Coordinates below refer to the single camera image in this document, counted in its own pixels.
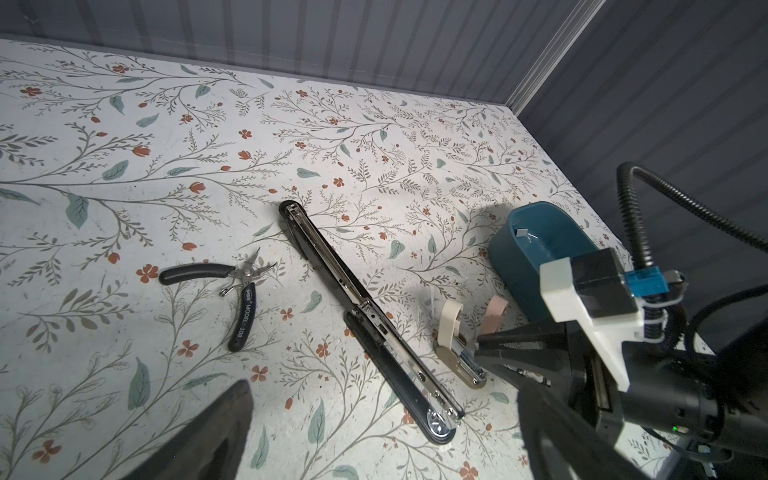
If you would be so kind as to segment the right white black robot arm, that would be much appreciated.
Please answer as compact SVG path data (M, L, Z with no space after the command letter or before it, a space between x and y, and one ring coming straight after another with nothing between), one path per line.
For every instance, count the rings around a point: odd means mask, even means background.
M641 180L727 235L765 251L766 240L632 162L616 172L632 269L611 249L544 263L539 295L550 318L478 339L475 360L514 386L531 373L597 431L624 422L663 439L705 444L703 460L767 453L767 326L759 323L717 354L696 350L714 313L763 297L765 285L715 300L694 315L686 278L654 263L634 183Z

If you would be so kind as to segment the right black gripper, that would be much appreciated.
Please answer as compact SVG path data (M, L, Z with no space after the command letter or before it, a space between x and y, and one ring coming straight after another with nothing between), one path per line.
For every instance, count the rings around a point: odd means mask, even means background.
M554 392L569 396L568 403L597 432L621 432L624 427L620 392L586 334L579 326L534 322L477 337L477 350L517 343L538 342L544 349L565 353L476 353L484 370L516 388L529 380L526 373L541 375Z

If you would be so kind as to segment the pink small stapler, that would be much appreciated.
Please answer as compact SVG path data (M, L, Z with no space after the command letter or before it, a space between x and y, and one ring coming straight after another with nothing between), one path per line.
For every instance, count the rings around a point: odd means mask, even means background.
M494 295L485 310L479 334L495 334L501 330L505 316L509 309L509 302L501 296Z

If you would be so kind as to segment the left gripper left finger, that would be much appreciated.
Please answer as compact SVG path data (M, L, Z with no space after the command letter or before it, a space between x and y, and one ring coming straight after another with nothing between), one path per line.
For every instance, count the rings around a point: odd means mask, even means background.
M128 479L234 479L246 447L253 398L238 380L168 440Z

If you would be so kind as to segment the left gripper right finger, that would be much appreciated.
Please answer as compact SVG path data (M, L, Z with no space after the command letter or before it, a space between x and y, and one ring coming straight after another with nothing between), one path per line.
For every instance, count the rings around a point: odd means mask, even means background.
M518 387L524 447L536 479L644 479L585 420L534 380Z

